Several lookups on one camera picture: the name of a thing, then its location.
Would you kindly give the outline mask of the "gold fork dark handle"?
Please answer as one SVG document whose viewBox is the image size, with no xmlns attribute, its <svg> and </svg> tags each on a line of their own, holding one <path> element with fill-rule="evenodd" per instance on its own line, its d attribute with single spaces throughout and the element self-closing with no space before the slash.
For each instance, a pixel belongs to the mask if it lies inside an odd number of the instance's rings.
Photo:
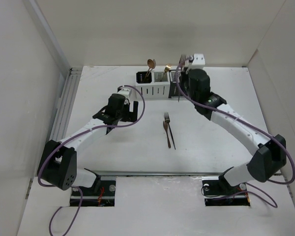
<svg viewBox="0 0 295 236">
<path fill-rule="evenodd" d="M 162 77 L 161 77 L 161 81 L 163 80 L 164 76 L 170 71 L 171 66 L 172 66 L 171 64 L 167 64 L 167 65 L 165 66 L 165 68 L 164 68 L 164 72 L 163 72 Z"/>
</svg>

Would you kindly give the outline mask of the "black fork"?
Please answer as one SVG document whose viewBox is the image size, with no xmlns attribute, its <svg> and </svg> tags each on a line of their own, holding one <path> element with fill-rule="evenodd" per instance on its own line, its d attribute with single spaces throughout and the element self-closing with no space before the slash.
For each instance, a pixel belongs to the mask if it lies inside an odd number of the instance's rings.
<svg viewBox="0 0 295 236">
<path fill-rule="evenodd" d="M 174 141 L 174 136 L 173 136 L 173 133 L 172 133 L 172 130 L 171 130 L 171 127 L 170 127 L 170 117 L 169 117 L 169 113 L 168 112 L 165 112 L 164 113 L 164 119 L 165 119 L 165 122 L 168 125 L 169 131 L 170 131 L 170 135 L 171 135 L 171 139 L 172 139 L 172 142 L 173 142 L 173 145 L 174 145 L 174 149 L 176 149 L 176 145 L 175 145 L 175 141 Z"/>
</svg>

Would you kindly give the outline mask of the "large copper spoon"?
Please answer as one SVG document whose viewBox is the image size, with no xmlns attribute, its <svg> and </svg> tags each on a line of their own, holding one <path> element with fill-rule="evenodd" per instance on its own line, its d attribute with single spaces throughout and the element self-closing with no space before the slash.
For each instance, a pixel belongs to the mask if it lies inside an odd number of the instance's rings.
<svg viewBox="0 0 295 236">
<path fill-rule="evenodd" d="M 150 74 L 150 72 L 156 67 L 156 61 L 155 61 L 155 59 L 148 59 L 147 60 L 147 65 L 148 65 L 148 70 L 147 70 L 147 73 L 145 75 L 145 79 L 148 77 L 148 75 Z"/>
</svg>

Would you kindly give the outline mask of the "small copper spoon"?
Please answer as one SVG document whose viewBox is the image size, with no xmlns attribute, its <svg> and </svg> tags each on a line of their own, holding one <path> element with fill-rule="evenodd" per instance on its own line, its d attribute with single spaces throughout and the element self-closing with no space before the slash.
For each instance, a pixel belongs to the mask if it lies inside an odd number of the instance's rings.
<svg viewBox="0 0 295 236">
<path fill-rule="evenodd" d="M 148 59 L 147 60 L 147 65 L 148 65 L 148 71 L 147 73 L 149 74 L 151 72 L 151 70 L 154 69 L 155 63 L 153 59 Z"/>
</svg>

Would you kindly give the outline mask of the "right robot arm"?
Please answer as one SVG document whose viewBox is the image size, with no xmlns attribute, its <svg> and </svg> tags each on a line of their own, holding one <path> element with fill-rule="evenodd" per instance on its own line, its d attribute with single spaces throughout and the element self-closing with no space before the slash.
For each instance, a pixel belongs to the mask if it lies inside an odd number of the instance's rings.
<svg viewBox="0 0 295 236">
<path fill-rule="evenodd" d="M 228 194 L 251 180 L 266 182 L 286 165 L 285 138 L 281 135 L 270 138 L 241 118 L 224 98 L 211 91 L 210 77 L 204 70 L 182 71 L 179 87 L 193 101 L 199 114 L 225 129 L 252 156 L 250 161 L 230 167 L 218 177 L 222 193 Z"/>
</svg>

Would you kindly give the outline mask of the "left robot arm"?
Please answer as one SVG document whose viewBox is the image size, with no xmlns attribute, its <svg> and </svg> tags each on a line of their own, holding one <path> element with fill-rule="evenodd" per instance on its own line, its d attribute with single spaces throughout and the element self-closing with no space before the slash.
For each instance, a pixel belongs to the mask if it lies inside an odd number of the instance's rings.
<svg viewBox="0 0 295 236">
<path fill-rule="evenodd" d="M 92 119 L 74 134 L 60 141 L 46 143 L 37 170 L 39 181 L 61 190 L 83 187 L 89 195 L 100 190 L 100 175 L 86 168 L 77 167 L 77 158 L 96 140 L 118 127 L 120 121 L 135 123 L 138 118 L 138 102 L 130 102 L 131 90 L 122 88 L 113 93 L 108 104 L 93 115 Z"/>
</svg>

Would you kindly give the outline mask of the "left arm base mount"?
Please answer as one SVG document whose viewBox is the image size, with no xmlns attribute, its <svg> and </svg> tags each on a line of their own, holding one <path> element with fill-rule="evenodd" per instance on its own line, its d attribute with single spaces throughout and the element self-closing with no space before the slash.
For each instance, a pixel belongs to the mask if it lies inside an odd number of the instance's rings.
<svg viewBox="0 0 295 236">
<path fill-rule="evenodd" d="M 82 207 L 114 207 L 116 193 L 116 177 L 102 176 L 101 182 L 94 190 L 80 187 L 83 193 Z"/>
</svg>

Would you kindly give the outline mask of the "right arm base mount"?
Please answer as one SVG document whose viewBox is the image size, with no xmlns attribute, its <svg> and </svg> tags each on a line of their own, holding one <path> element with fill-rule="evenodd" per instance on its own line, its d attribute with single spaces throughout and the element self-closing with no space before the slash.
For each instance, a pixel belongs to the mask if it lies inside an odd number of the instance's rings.
<svg viewBox="0 0 295 236">
<path fill-rule="evenodd" d="M 230 186 L 219 176 L 202 177 L 201 194 L 206 207 L 250 206 L 245 183 Z"/>
</svg>

